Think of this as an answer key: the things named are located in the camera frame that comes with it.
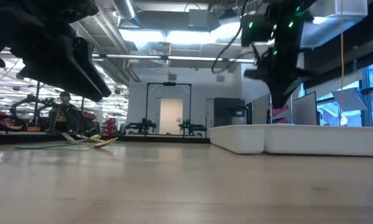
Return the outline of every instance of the man sitting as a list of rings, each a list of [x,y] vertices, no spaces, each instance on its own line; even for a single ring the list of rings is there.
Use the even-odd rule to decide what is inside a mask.
[[[50,132],[72,132],[77,130],[79,111],[70,103],[70,94],[67,91],[60,93],[61,104],[53,107],[48,117],[50,119]]]

